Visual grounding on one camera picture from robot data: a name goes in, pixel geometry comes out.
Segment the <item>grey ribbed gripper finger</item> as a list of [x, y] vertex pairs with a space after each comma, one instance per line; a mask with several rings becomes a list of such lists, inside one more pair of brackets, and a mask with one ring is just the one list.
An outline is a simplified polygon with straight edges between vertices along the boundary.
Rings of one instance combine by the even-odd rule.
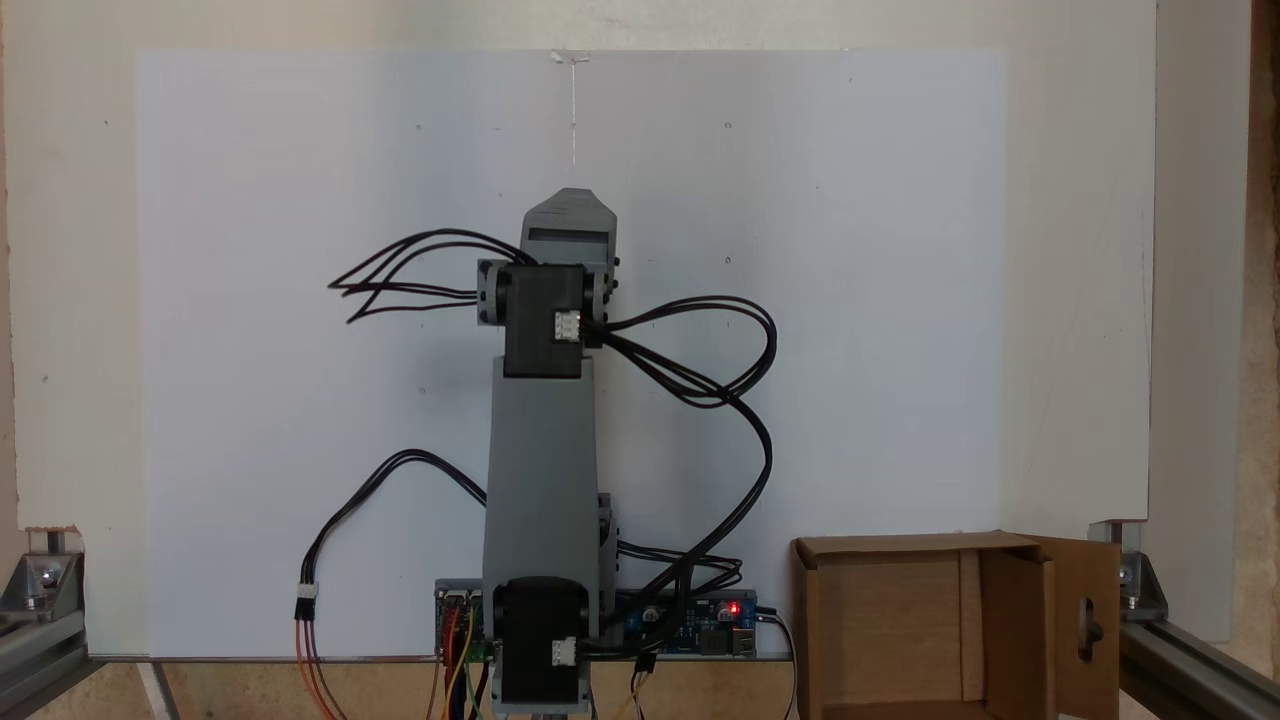
[[585, 188], [562, 188], [524, 217], [526, 229], [616, 229], [617, 215]]

